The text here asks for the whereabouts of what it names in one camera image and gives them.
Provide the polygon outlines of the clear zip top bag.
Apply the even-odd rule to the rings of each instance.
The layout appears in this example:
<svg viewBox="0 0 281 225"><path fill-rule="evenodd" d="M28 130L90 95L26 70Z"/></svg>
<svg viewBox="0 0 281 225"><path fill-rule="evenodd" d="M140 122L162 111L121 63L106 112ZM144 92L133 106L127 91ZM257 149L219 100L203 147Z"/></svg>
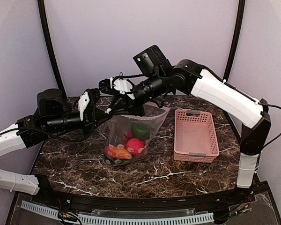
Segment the clear zip top bag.
<svg viewBox="0 0 281 225"><path fill-rule="evenodd" d="M117 115L107 122L110 134L104 147L103 163L120 166L144 159L148 145L164 123L170 108L146 103L144 116Z"/></svg>

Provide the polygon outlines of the orange yellow mango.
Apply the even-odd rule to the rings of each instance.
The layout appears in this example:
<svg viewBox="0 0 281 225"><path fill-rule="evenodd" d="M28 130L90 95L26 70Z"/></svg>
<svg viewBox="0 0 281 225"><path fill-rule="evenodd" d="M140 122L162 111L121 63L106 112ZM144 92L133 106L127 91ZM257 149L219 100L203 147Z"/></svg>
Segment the orange yellow mango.
<svg viewBox="0 0 281 225"><path fill-rule="evenodd" d="M106 154L115 159L132 159L132 155L128 152L126 149L118 149L118 148L113 148L109 149L107 148Z"/></svg>

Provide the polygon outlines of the pink perforated plastic basket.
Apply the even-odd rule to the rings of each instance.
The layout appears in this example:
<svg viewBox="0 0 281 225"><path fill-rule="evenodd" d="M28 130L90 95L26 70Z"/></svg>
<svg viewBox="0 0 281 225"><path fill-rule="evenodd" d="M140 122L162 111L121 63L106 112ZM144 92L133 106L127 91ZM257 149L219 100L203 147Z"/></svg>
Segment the pink perforated plastic basket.
<svg viewBox="0 0 281 225"><path fill-rule="evenodd" d="M203 111L175 111L174 160L212 163L219 147L212 114Z"/></svg>

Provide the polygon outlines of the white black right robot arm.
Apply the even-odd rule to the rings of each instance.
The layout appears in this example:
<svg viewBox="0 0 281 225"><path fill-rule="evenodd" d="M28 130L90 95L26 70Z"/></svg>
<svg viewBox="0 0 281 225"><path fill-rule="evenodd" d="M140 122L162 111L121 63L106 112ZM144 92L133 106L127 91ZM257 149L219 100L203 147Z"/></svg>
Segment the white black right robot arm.
<svg viewBox="0 0 281 225"><path fill-rule="evenodd" d="M246 95L204 65L191 60L181 60L177 65L171 65L156 45L137 54L133 60L147 79L133 85L128 78L121 76L118 81L113 81L112 87L121 94L127 94L134 106L178 90L204 99L242 122L237 187L229 194L233 203L240 203L248 195L247 188L252 184L271 128L267 102Z"/></svg>

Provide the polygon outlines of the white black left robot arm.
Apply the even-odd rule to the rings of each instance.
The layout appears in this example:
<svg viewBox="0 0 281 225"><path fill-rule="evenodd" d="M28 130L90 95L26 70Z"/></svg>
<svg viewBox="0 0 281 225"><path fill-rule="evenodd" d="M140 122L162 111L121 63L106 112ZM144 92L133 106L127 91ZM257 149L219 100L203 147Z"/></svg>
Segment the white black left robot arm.
<svg viewBox="0 0 281 225"><path fill-rule="evenodd" d="M78 100L78 111L63 98L59 89L37 95L37 110L0 132L0 157L13 151L31 148L48 138L70 143L83 142L111 118L96 108L99 89L87 89Z"/></svg>

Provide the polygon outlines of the black left frame post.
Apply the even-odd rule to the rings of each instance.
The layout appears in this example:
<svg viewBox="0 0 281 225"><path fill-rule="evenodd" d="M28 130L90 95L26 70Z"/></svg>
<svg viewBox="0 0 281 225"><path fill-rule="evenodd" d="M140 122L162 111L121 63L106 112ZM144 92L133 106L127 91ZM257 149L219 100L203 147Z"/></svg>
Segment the black left frame post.
<svg viewBox="0 0 281 225"><path fill-rule="evenodd" d="M58 88L62 91L63 98L67 99L66 90L65 90L64 84L62 82L59 67L57 64L57 59L55 56L55 51L54 51L53 44L52 44L49 23L48 23L48 18L47 18L46 9L45 9L45 1L37 0L37 5L38 5L41 26L42 26L42 30L43 30L43 36L44 36L44 40L45 40L45 44L46 44L46 49L47 49L47 53L48 53L51 67L53 70L54 78L55 78Z"/></svg>

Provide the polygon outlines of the black frame post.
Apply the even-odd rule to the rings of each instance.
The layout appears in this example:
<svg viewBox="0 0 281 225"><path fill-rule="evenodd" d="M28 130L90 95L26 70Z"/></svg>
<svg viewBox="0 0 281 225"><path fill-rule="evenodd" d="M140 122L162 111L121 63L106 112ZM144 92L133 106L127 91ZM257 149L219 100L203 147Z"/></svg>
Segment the black frame post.
<svg viewBox="0 0 281 225"><path fill-rule="evenodd" d="M45 1L37 0L37 5L38 5L41 26L42 26L42 30L43 30L43 36L44 36L44 40L45 40L45 44L46 44L46 49L47 49L47 53L48 53L51 67L53 70L54 78L55 78L58 88L62 91L63 98L67 99L66 90L65 90L64 84L62 82L59 67L57 64L57 59L55 56L55 51L54 51L53 44L52 44L49 23L48 23L48 18L47 18L46 9L45 9Z"/></svg>
<svg viewBox="0 0 281 225"><path fill-rule="evenodd" d="M223 79L226 81L229 80L229 76L231 74L233 62L234 62L235 55L237 52L237 46L238 46L238 41L239 41L239 37L240 37L240 33L241 33L243 16L244 16L245 2L246 2L246 0L238 1L237 15L236 15L236 22L235 22L233 37L232 37L232 41L231 41L231 46L230 46L230 51L229 51L225 71L223 74Z"/></svg>

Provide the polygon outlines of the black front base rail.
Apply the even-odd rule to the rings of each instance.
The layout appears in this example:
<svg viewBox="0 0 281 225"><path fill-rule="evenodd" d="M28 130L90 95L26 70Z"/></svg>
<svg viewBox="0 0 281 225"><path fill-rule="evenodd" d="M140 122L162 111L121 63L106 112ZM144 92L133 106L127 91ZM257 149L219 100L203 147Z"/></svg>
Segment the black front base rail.
<svg viewBox="0 0 281 225"><path fill-rule="evenodd" d="M227 191L171 198L112 198L76 195L43 187L37 195L18 194L18 199L27 200L49 209L61 211L94 212L128 211L153 212L195 209L197 212L213 212L216 220L226 220L251 210L252 218L263 215L275 216L276 205L266 181L254 182L250 189L235 188Z"/></svg>

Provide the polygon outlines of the black right frame post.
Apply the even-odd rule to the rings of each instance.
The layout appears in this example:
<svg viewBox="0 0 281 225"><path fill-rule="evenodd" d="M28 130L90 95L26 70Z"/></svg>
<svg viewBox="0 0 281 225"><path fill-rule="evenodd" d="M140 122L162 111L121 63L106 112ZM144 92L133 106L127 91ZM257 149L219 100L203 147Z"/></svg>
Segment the black right frame post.
<svg viewBox="0 0 281 225"><path fill-rule="evenodd" d="M230 51L229 51L225 71L223 74L223 79L226 81L229 80L229 76L231 74L233 62L234 62L235 55L237 52L237 46L238 46L238 41L239 41L239 37L240 37L240 33L241 33L243 16L244 16L245 2L246 2L246 0L238 1L237 15L236 15L236 22L235 22L233 37L232 37L232 41L231 41L231 46L230 46Z"/></svg>

